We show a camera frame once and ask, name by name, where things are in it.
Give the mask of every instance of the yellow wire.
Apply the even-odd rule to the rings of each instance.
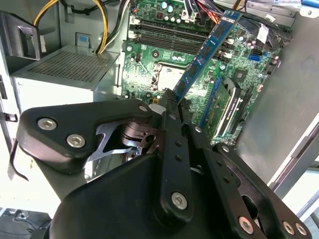
[[[239,10],[240,8],[240,5],[243,3],[243,0],[240,0],[240,2],[238,3],[238,6],[237,6],[237,9],[236,10]]]
[[[36,26],[37,22],[39,21],[40,17],[45,13],[45,11],[47,11],[50,7],[52,7],[56,2],[58,2],[58,0],[52,0],[50,2],[48,2],[39,12],[38,16],[36,16],[33,25]]]
[[[93,2],[95,2],[95,4],[99,7],[99,9],[101,10],[102,16],[103,16],[104,33],[103,33],[102,44],[101,44],[100,50],[98,52],[99,54],[101,54],[103,52],[103,48],[106,45],[106,38],[107,38],[107,34],[108,34],[108,27],[107,27],[108,25],[106,22],[106,16],[104,14],[104,11],[103,11],[103,8],[102,8],[100,2],[97,0],[93,0]]]

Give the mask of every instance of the label sticker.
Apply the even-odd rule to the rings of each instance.
[[[266,44],[268,32],[269,32],[268,27],[266,27],[264,24],[261,23],[261,27],[259,28],[257,39],[260,40],[262,43]]]

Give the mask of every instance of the blue ram stick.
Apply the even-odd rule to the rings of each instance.
[[[199,123],[199,126],[200,126],[200,127],[203,127],[203,126],[204,126],[205,120],[206,120],[206,118],[207,118],[209,109],[210,109],[210,107],[211,107],[211,105],[212,105],[212,103],[213,103],[213,99],[214,99],[215,93],[216,93],[216,91],[217,91],[217,89],[218,89],[218,87],[219,87],[219,85],[220,85],[220,82],[221,82],[221,79],[220,79],[219,76],[217,76],[217,79],[216,79],[216,81],[215,81],[215,83],[214,83],[213,89],[212,89],[211,92],[210,92],[210,95],[209,95],[209,98],[208,98],[207,105],[206,105],[206,107],[205,107],[203,116],[202,116],[201,121],[200,121],[200,123]]]
[[[181,79],[174,87],[178,104],[189,91],[190,87],[194,84],[195,80],[210,61],[212,56],[216,53],[241,15],[242,14],[237,11],[226,10],[224,12],[224,15],[213,28],[199,52],[196,54]]]

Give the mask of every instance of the sata port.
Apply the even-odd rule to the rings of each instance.
[[[252,54],[257,55],[257,56],[262,56],[263,52],[260,50],[253,50]]]
[[[248,59],[251,60],[251,61],[260,62],[261,61],[261,56],[250,54],[248,56]]]

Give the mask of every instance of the green circuit board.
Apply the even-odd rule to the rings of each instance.
[[[154,41],[158,39],[158,42],[155,42],[154,45],[149,39],[148,42],[150,44],[133,41],[132,37],[130,37],[132,35],[130,32],[132,30],[132,27],[130,27],[132,22],[147,20],[173,27],[178,26],[183,29],[196,30],[200,34],[208,34],[214,26],[214,23],[209,19],[206,20],[204,26],[198,22],[189,22],[188,20],[181,20],[179,23],[176,23],[176,21],[171,22],[170,20],[165,21],[164,17],[166,15],[169,19],[172,17],[174,19],[181,18],[184,6],[180,1],[166,1],[168,5],[174,8],[174,11],[169,13],[167,8],[161,8],[161,3],[162,0],[135,0],[132,3],[122,80],[121,97],[123,99],[136,98],[147,104],[156,104],[164,94],[165,88],[173,89],[188,64],[194,58],[194,54],[187,54],[182,50],[176,51],[173,47],[172,49],[166,46],[159,47],[158,42],[166,43],[166,39],[172,38],[171,35],[166,36],[162,30],[149,32],[149,36],[152,36]],[[177,41],[182,38],[180,35],[173,37]],[[277,56],[279,54],[279,50],[276,52],[263,51],[259,62],[249,59],[248,57],[253,49],[247,42],[255,41],[256,37],[246,32],[239,25],[232,29],[228,38],[232,39],[232,47],[227,51],[227,53],[231,54],[231,57],[227,62],[212,59],[186,95],[186,98],[192,101],[190,112],[192,113],[192,121],[196,124],[200,123],[206,105],[211,105],[205,123],[202,125],[204,132],[211,138],[211,144],[225,142],[229,145],[234,145],[236,143],[244,126],[242,122],[246,120],[251,112],[254,102],[262,89],[262,84],[274,70],[274,67],[270,67],[269,63],[273,59],[273,55]],[[185,39],[183,43],[189,44],[191,47],[192,41],[196,44],[196,39]],[[241,123],[236,125],[236,129],[232,133],[225,132],[223,135],[216,135],[216,129],[229,104],[230,92],[223,84],[220,84],[213,101],[208,102],[217,77],[220,77],[223,81],[227,78],[236,81],[241,89],[241,100],[244,99],[248,89],[252,89],[251,97],[245,103],[245,109],[241,113]]]

